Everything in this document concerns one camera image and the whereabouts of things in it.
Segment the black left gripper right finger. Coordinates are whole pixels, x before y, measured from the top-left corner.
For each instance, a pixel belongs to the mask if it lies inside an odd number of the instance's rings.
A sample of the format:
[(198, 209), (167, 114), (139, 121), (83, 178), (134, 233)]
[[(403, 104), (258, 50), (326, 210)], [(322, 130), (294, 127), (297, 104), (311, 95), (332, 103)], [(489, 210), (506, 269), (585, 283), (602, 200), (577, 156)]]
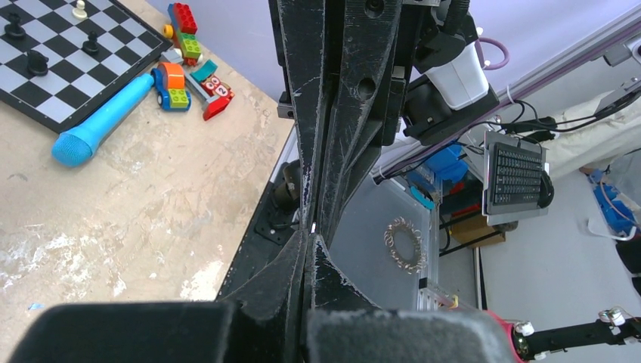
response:
[(513, 362), (497, 320), (479, 310), (385, 310), (340, 271), (314, 238), (306, 362)]

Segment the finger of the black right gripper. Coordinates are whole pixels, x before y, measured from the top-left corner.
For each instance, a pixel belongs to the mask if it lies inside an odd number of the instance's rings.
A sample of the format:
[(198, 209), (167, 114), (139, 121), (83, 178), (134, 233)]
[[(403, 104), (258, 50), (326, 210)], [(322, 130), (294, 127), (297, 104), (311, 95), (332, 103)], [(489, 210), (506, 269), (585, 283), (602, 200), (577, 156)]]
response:
[(278, 1), (277, 13), (302, 167), (301, 225), (310, 228), (324, 127), (325, 2)]
[(335, 97), (330, 108), (317, 209), (317, 233), (330, 244), (364, 126), (386, 71), (398, 29), (400, 1), (346, 1)]

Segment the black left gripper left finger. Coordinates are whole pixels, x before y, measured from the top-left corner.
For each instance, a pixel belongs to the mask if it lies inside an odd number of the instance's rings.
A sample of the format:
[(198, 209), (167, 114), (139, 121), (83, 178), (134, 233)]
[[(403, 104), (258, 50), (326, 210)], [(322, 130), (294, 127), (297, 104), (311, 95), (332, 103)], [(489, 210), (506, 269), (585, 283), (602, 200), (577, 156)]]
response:
[(308, 236), (214, 302), (59, 305), (38, 317), (12, 362), (295, 362)]

